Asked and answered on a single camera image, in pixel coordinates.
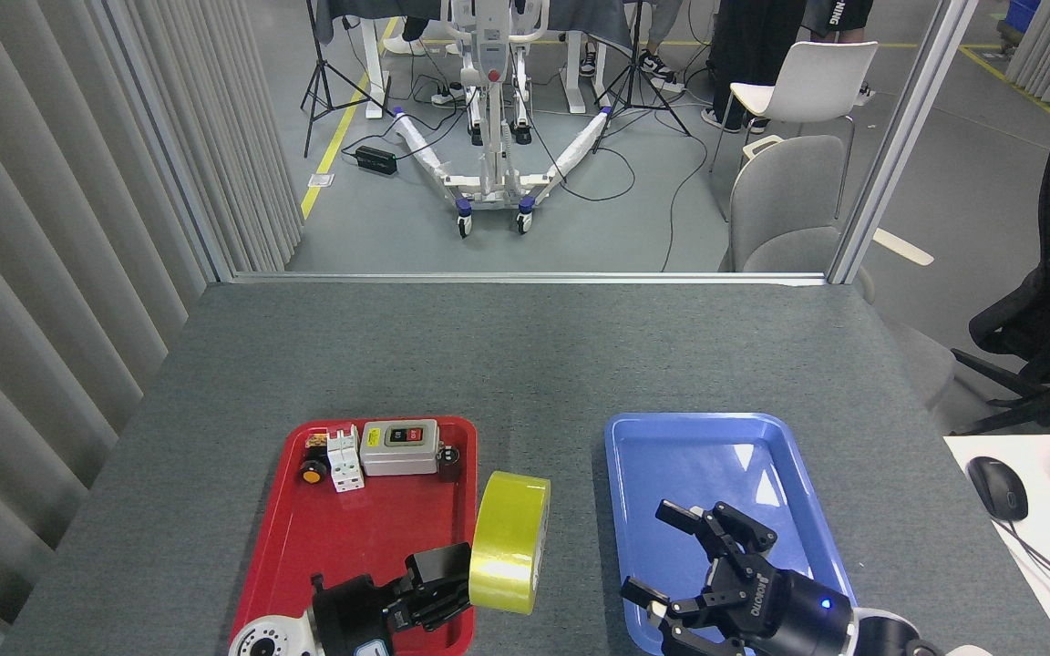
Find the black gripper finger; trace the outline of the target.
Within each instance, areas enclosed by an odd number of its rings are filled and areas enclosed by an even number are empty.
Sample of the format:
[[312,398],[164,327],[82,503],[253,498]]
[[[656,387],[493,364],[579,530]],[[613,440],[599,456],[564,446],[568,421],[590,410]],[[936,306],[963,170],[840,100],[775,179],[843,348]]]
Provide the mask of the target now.
[[709,602],[708,595],[684,600],[671,600],[657,589],[634,577],[626,577],[621,597],[645,610],[647,622],[662,635],[663,655],[746,655],[746,643],[738,638],[713,642],[697,635],[697,626],[716,626],[718,606]]
[[663,499],[655,519],[695,537],[708,559],[729,565],[734,577],[750,581],[756,574],[770,577],[776,570],[766,553],[774,548],[777,532],[722,501],[709,509],[685,509]]
[[414,627],[425,631],[440,630],[471,604],[467,597],[407,598],[393,604],[393,631],[412,630]]
[[405,559],[411,597],[417,602],[469,602],[470,544],[425,549]]

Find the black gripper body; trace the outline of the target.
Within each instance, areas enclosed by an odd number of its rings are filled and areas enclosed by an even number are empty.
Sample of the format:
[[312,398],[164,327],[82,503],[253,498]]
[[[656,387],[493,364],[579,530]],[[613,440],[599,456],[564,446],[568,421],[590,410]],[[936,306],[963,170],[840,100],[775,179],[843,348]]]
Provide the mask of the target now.
[[407,577],[377,586],[370,574],[326,586],[313,574],[310,622],[321,655],[395,655],[388,614],[406,592]]
[[779,569],[755,574],[746,602],[728,611],[726,637],[762,655],[843,655],[850,623],[849,597]]

